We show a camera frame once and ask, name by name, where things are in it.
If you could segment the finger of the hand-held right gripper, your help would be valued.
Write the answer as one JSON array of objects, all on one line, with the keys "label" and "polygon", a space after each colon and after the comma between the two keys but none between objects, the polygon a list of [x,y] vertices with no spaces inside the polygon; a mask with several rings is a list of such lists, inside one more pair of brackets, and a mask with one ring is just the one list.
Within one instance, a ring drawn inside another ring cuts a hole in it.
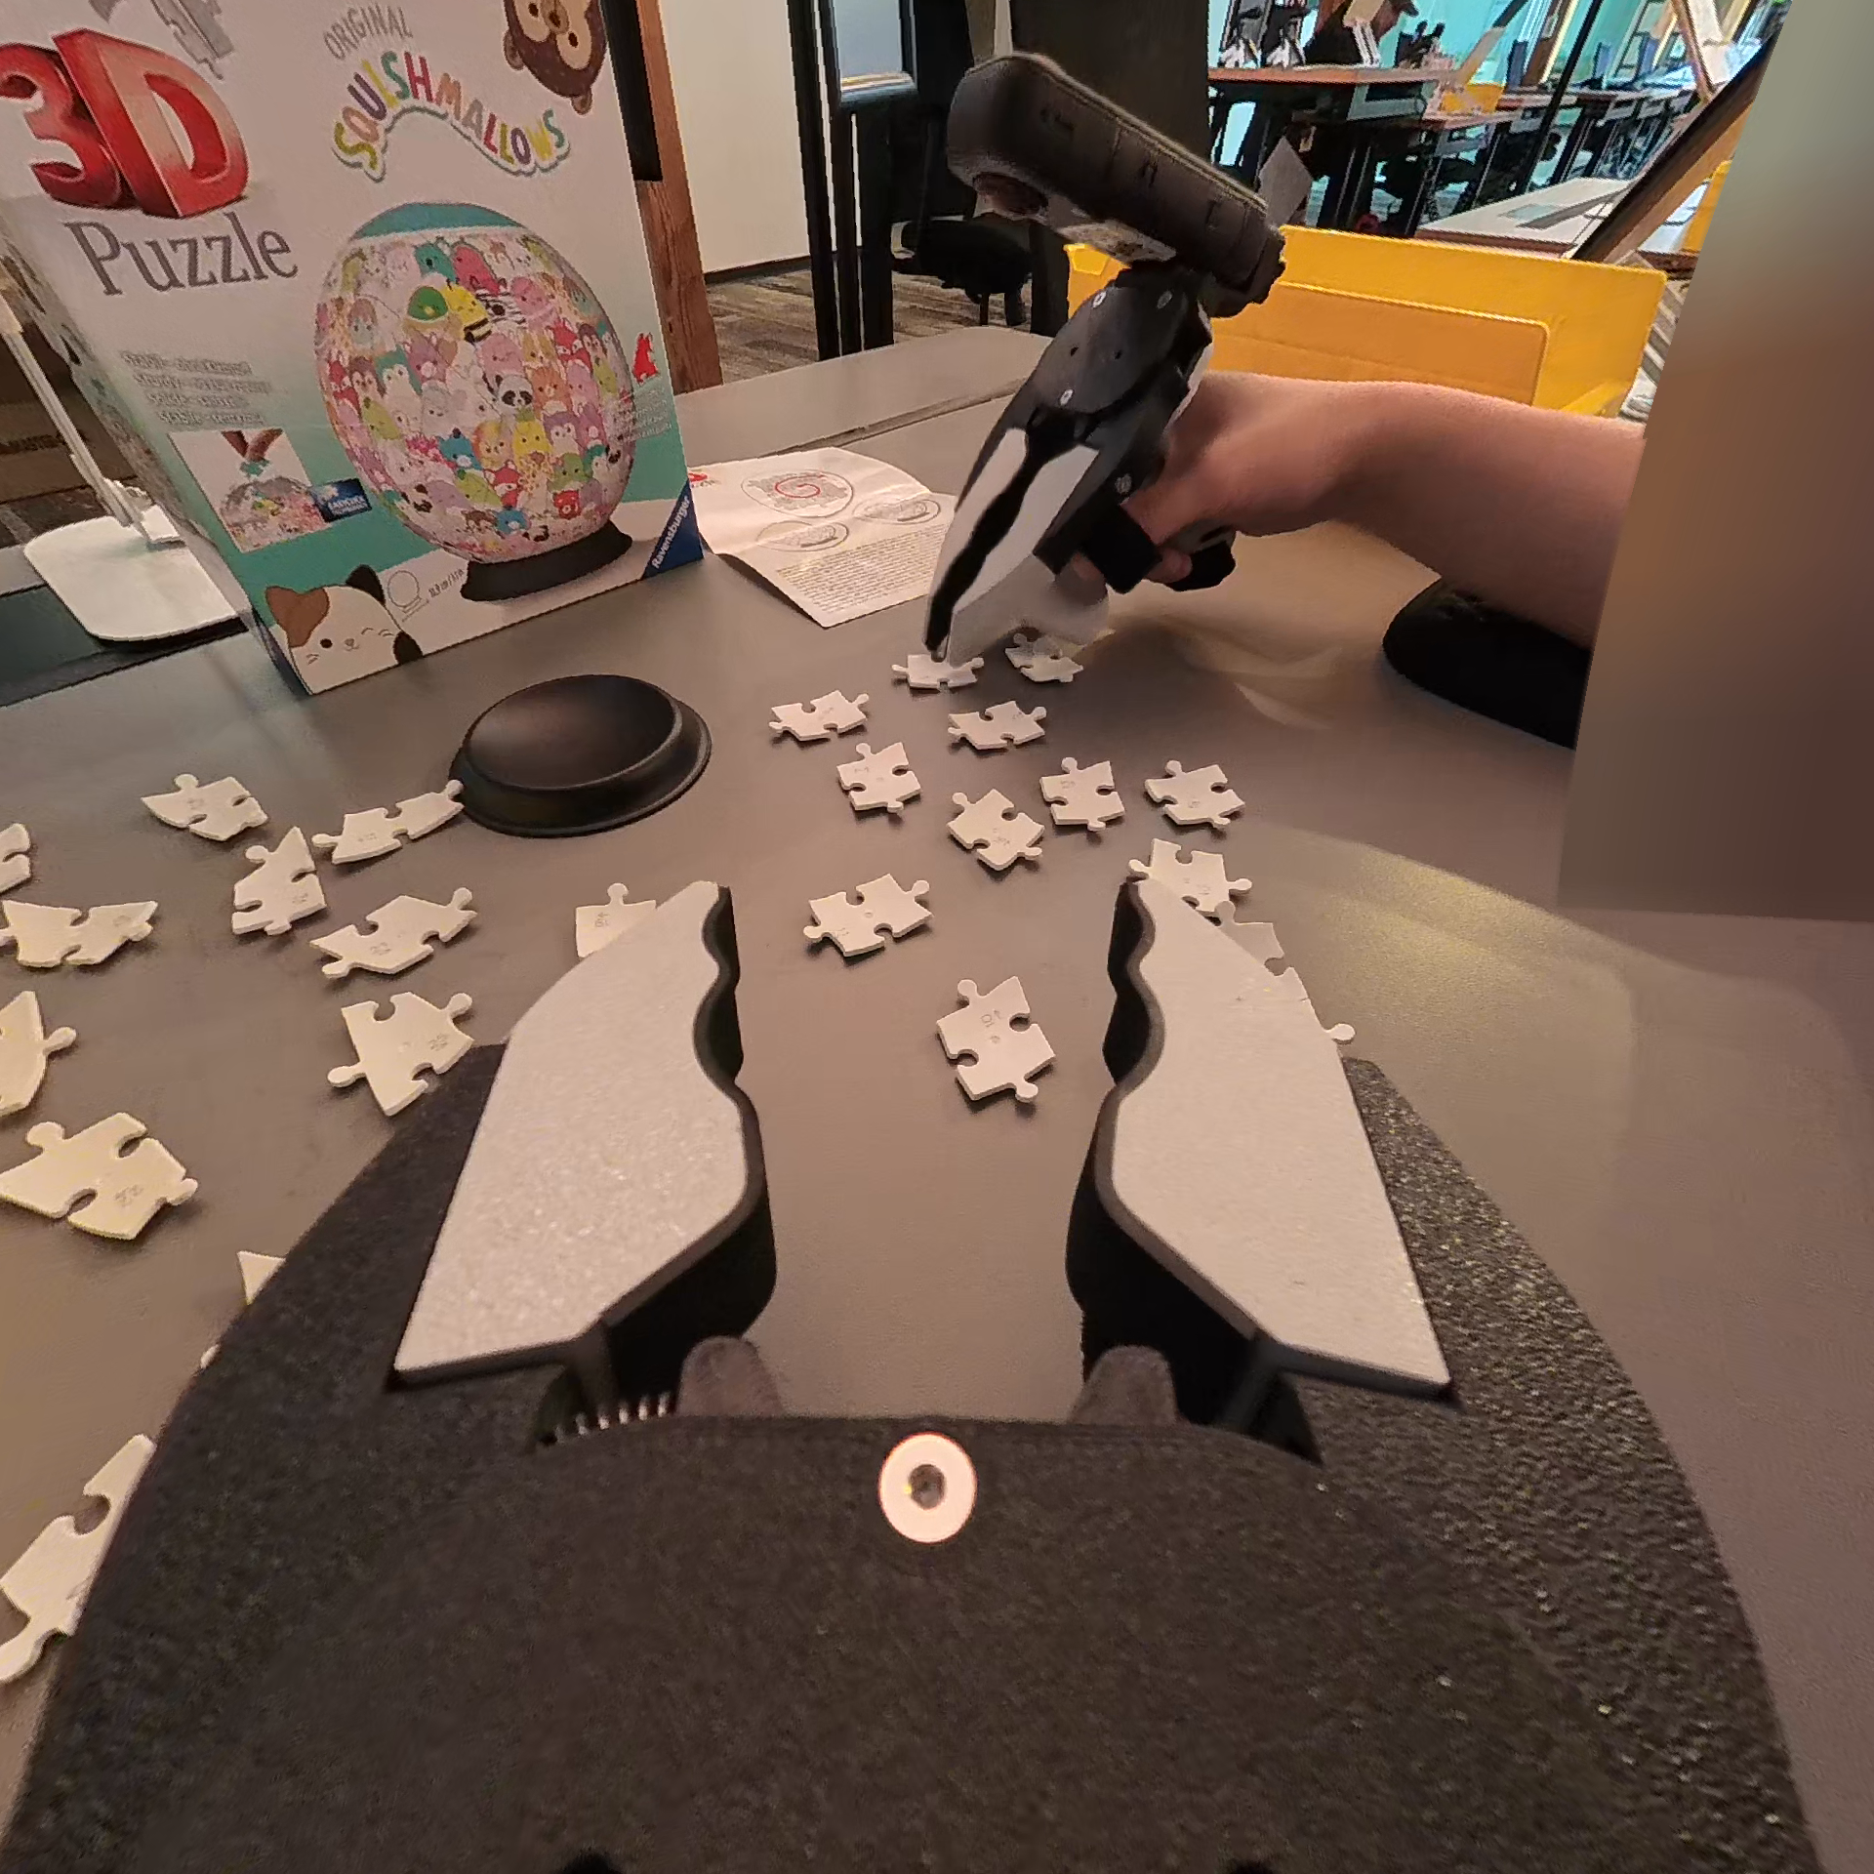
[{"label": "finger of the hand-held right gripper", "polygon": [[935,558],[924,614],[927,653],[961,653],[953,639],[986,614],[998,587],[1033,553],[1033,534],[1021,533],[1021,507],[1036,475],[1029,439],[1021,429],[998,429],[955,503]]},{"label": "finger of the hand-held right gripper", "polygon": [[978,614],[971,630],[953,639],[961,653],[947,653],[943,661],[978,658],[1020,632],[1082,649],[1110,627],[1110,599],[1099,575],[1064,569],[1076,553],[1064,544],[1064,526],[1083,519],[1082,482],[1098,472],[1098,451],[1086,443],[1068,443],[1064,451],[1049,454],[1033,439],[1029,443],[1037,475],[1021,507],[1021,533],[1033,534],[1033,553],[998,587],[986,614]]}]

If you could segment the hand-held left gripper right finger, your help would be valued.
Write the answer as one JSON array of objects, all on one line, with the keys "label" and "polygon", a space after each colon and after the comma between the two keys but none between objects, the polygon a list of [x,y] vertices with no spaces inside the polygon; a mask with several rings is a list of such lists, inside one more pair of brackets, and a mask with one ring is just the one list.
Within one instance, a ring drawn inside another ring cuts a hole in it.
[{"label": "hand-held left gripper right finger", "polygon": [[1083,1361],[1165,1357],[1186,1420],[1268,1432],[1298,1378],[1446,1401],[1453,1376],[1337,1036],[1173,886],[1107,954],[1110,1089],[1074,1194]]}]

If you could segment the scatter of white puzzle pieces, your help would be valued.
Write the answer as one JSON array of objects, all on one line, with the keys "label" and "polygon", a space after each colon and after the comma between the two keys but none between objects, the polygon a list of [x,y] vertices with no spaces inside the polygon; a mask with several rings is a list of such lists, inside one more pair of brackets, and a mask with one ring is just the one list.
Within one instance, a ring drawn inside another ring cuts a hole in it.
[{"label": "scatter of white puzzle pieces", "polygon": [[[861,744],[858,759],[838,768],[854,811],[864,804],[858,774],[869,763],[885,763],[892,771],[887,780],[901,788],[892,811],[918,795],[919,786],[901,744],[891,744],[879,756]],[[1189,804],[1176,804],[1173,799],[1182,800],[1186,782],[1197,786],[1195,799],[1199,806],[1216,806],[1221,817],[1186,815],[1182,806]],[[1059,829],[1102,830],[1121,817],[1110,763],[1076,763],[1068,759],[1063,774],[1044,776],[1040,788]],[[1177,825],[1224,830],[1228,817],[1243,810],[1243,799],[1224,782],[1217,767],[1186,774],[1173,760],[1165,776],[1146,782],[1146,790]],[[1017,811],[1004,794],[989,790],[975,800],[958,794],[955,806],[958,815],[949,822],[949,834],[983,865],[993,865],[993,861],[1001,868],[1014,861],[1037,862],[1044,829]],[[287,862],[287,868],[295,868],[294,889],[318,884],[306,838],[299,829],[279,842],[276,853],[249,847],[247,861],[260,872],[274,865],[274,861]],[[833,942],[846,960],[873,954],[885,948],[887,938],[899,942],[931,921],[927,889],[924,878],[904,886],[885,874],[865,878],[850,893],[814,899],[810,900],[811,921],[805,938],[810,946]],[[3,938],[18,938],[22,943],[26,912],[55,916],[52,905],[26,905],[24,900],[9,903],[5,912],[13,928]],[[658,913],[662,908],[649,900],[627,900],[627,886],[615,882],[607,886],[603,905],[579,908],[579,954],[596,954],[631,931],[649,928]],[[334,956],[327,972],[342,972],[342,964],[350,963],[365,963],[370,943],[381,948],[381,960],[399,968],[424,960],[434,938],[458,935],[474,920],[474,896],[458,889],[447,905],[405,896],[381,905],[373,916],[384,925],[376,935],[348,928],[334,932],[327,943],[321,938]],[[461,1018],[471,1011],[474,1001],[467,995],[455,995],[447,1005],[436,1005],[412,993],[393,995],[387,1014],[373,1001],[344,1005],[342,1018],[356,1060],[327,1073],[331,1085],[344,1089],[364,1080],[384,1116],[404,1114],[474,1046],[461,1028]],[[29,990],[22,990],[3,1005],[3,1116],[26,1111],[34,1103],[46,1079],[46,1063],[76,1041],[79,1033],[72,1028],[46,1029],[37,995]],[[108,1116],[79,1132],[37,1122],[26,1132],[26,1146],[34,1157],[3,1171],[3,1200],[104,1240],[135,1243],[166,1208],[181,1208],[196,1194],[196,1184],[186,1175],[181,1158],[126,1114]],[[283,1257],[276,1256],[243,1252],[247,1302],[279,1263]],[[138,1432],[124,1442],[84,1486],[87,1497],[104,1504],[103,1518],[87,1533],[79,1530],[71,1514],[49,1522],[3,1573],[3,1602],[22,1622],[3,1642],[3,1684],[32,1673],[55,1634],[76,1631],[89,1584],[98,1576],[130,1490],[151,1455],[153,1442],[147,1436]]]}]

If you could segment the black round puzzle stand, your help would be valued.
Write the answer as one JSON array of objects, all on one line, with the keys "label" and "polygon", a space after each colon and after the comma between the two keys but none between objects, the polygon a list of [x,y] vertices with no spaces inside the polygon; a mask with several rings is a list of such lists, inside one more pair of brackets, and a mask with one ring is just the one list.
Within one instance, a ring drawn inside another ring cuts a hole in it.
[{"label": "black round puzzle stand", "polygon": [[448,768],[458,804],[504,835],[591,835],[645,821],[701,776],[712,736],[642,678],[567,675],[485,709]]}]

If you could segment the wooden post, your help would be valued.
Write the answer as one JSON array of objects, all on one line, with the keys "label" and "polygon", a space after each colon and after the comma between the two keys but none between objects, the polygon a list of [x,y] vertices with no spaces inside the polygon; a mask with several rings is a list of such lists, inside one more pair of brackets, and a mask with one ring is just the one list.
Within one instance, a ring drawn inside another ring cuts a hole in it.
[{"label": "wooden post", "polygon": [[627,3],[627,21],[639,29],[645,103],[658,148],[658,178],[639,181],[637,197],[645,251],[658,287],[669,378],[678,393],[717,386],[720,350],[701,247],[693,220],[690,178],[684,154],[678,100],[669,79],[668,31],[658,3]]}]

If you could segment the background work tables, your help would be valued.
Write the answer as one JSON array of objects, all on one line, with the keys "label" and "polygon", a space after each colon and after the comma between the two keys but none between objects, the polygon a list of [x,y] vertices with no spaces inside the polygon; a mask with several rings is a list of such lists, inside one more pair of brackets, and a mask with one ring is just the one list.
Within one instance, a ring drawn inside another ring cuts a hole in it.
[{"label": "background work tables", "polygon": [[1630,181],[1766,60],[1787,3],[1216,3],[1208,154],[1289,222],[1411,238]]}]

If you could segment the white display stand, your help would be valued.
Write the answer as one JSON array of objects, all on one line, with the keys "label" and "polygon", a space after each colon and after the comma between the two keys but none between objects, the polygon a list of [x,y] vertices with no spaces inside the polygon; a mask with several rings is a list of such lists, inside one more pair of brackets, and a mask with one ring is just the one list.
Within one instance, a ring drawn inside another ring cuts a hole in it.
[{"label": "white display stand", "polygon": [[56,386],[34,362],[22,320],[3,303],[3,342],[55,421],[84,483],[104,514],[55,526],[24,544],[26,565],[42,587],[104,646],[153,646],[240,624],[184,533],[157,503],[138,503],[110,479],[89,448]]}]

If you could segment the black padded rest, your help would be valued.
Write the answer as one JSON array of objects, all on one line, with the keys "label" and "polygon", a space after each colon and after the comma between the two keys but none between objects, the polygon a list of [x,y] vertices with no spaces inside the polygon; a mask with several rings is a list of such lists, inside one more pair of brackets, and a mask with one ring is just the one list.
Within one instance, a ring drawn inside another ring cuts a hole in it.
[{"label": "black padded rest", "polygon": [[1578,744],[1588,646],[1439,581],[1389,620],[1379,651],[1400,681],[1457,709]]}]

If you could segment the yellow plastic bin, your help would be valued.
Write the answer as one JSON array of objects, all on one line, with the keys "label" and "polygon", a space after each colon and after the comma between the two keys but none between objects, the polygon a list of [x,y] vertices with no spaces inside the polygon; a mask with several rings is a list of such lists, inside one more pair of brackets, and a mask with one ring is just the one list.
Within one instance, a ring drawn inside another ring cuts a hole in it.
[{"label": "yellow plastic bin", "polygon": [[1289,225],[1267,302],[1212,323],[1209,372],[1415,382],[1610,416],[1665,292],[1646,265]]}]

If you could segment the printed instruction leaflet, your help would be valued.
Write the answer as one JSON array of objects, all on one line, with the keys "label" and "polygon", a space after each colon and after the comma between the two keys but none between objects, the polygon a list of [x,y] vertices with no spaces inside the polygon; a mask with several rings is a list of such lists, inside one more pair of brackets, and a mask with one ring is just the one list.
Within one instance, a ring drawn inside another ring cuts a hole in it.
[{"label": "printed instruction leaflet", "polygon": [[805,448],[690,470],[693,519],[817,627],[924,601],[955,499],[850,448]]}]

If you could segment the colourful puzzle ball box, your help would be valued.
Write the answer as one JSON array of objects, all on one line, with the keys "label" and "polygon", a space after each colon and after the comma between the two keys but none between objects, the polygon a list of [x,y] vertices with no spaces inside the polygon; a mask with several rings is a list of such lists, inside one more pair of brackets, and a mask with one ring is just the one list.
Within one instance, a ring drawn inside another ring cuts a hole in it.
[{"label": "colourful puzzle ball box", "polygon": [[299,694],[701,556],[612,3],[5,3],[3,259]]}]

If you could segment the person's right forearm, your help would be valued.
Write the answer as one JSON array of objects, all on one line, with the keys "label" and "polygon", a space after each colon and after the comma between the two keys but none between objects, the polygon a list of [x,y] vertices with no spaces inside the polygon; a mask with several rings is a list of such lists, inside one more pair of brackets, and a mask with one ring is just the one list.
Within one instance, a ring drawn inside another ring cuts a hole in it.
[{"label": "person's right forearm", "polygon": [[1334,386],[1334,515],[1568,643],[1601,634],[1648,429],[1426,384]]}]

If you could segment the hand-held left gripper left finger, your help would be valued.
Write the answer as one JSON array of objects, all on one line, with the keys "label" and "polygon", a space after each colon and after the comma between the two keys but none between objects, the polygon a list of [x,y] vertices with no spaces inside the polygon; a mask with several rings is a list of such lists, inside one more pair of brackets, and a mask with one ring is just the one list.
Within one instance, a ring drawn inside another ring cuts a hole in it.
[{"label": "hand-held left gripper left finger", "polygon": [[700,878],[510,1029],[395,1378],[547,1369],[587,1409],[673,1401],[685,1357],[771,1295],[740,1065],[733,900]]}]

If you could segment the person's right hand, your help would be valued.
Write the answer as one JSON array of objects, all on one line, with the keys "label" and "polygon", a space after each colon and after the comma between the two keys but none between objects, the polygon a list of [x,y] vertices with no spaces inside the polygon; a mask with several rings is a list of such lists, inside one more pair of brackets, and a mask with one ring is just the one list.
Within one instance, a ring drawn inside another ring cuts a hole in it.
[{"label": "person's right hand", "polygon": [[1373,416],[1372,384],[1208,373],[1173,420],[1158,475],[1127,510],[1182,584],[1182,538],[1283,534],[1334,515]]}]

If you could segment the black office chair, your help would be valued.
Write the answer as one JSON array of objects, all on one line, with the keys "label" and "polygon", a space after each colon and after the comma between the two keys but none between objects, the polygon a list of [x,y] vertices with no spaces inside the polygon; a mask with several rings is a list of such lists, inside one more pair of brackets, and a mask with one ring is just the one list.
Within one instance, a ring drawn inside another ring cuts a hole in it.
[{"label": "black office chair", "polygon": [[1009,327],[1028,327],[1036,264],[1028,236],[998,216],[919,216],[896,228],[896,271],[963,292],[989,326],[1001,306]]}]

